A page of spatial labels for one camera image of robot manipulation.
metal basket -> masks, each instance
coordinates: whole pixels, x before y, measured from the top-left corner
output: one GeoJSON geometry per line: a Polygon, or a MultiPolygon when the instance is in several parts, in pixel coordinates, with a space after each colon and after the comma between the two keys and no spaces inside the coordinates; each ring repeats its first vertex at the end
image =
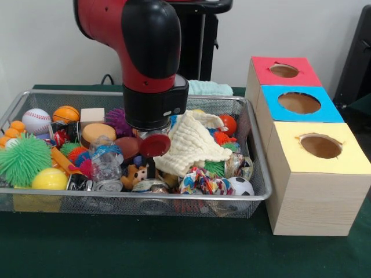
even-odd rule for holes
{"type": "MultiPolygon", "coordinates": [[[[50,115],[62,105],[76,109],[122,106],[122,93],[32,90],[17,96],[0,119],[2,132],[23,113],[41,108],[50,115]]],[[[241,97],[190,96],[187,109],[230,114],[237,120],[236,138],[242,152],[254,162],[250,180],[255,196],[178,195],[153,193],[105,193],[0,188],[0,211],[54,213],[173,215],[249,218],[271,192],[271,179],[251,104],[241,97]]]]}

yellow ball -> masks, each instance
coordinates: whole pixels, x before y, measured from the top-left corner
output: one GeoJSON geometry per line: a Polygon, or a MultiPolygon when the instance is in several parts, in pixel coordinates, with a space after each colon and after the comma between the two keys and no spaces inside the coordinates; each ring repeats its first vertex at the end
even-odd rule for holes
{"type": "Polygon", "coordinates": [[[197,113],[205,113],[205,111],[203,111],[201,109],[193,109],[192,111],[193,112],[197,112],[197,113]]]}
{"type": "Polygon", "coordinates": [[[34,178],[33,189],[65,190],[67,187],[67,177],[59,169],[46,168],[34,178]]]}

wooden box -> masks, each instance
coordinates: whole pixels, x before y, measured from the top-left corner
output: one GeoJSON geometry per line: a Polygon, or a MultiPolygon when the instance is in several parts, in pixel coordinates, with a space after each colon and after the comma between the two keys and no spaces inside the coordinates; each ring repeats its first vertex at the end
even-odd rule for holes
{"type": "Polygon", "coordinates": [[[274,235],[348,235],[371,184],[371,164],[347,124],[274,122],[267,162],[274,235]]]}
{"type": "Polygon", "coordinates": [[[322,86],[305,57],[256,57],[250,60],[245,98],[256,111],[262,85],[322,86]]]}
{"type": "Polygon", "coordinates": [[[256,120],[267,153],[273,121],[343,123],[322,87],[261,86],[256,120]]]}

round hole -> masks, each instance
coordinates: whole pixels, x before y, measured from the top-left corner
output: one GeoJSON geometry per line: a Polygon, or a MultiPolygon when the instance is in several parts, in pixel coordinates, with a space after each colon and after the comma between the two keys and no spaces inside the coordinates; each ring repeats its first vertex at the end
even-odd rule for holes
{"type": "Polygon", "coordinates": [[[291,65],[278,63],[275,63],[272,67],[270,67],[270,70],[274,75],[283,78],[293,78],[299,74],[297,68],[292,67],[291,65]]]}
{"type": "Polygon", "coordinates": [[[287,110],[298,114],[311,114],[321,109],[321,103],[315,97],[298,92],[281,94],[278,102],[287,110]]]}
{"type": "Polygon", "coordinates": [[[342,146],[327,135],[308,134],[300,140],[303,148],[318,158],[335,158],[341,154],[342,146]]]}

black stand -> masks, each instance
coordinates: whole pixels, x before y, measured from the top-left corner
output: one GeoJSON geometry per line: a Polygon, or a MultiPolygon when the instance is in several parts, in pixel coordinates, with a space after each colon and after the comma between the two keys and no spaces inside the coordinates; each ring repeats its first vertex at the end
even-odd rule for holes
{"type": "Polygon", "coordinates": [[[181,55],[178,73],[188,80],[210,81],[218,18],[232,8],[232,0],[171,2],[181,25],[181,55]]]}
{"type": "Polygon", "coordinates": [[[334,103],[340,109],[371,93],[371,5],[359,18],[334,103]]]}

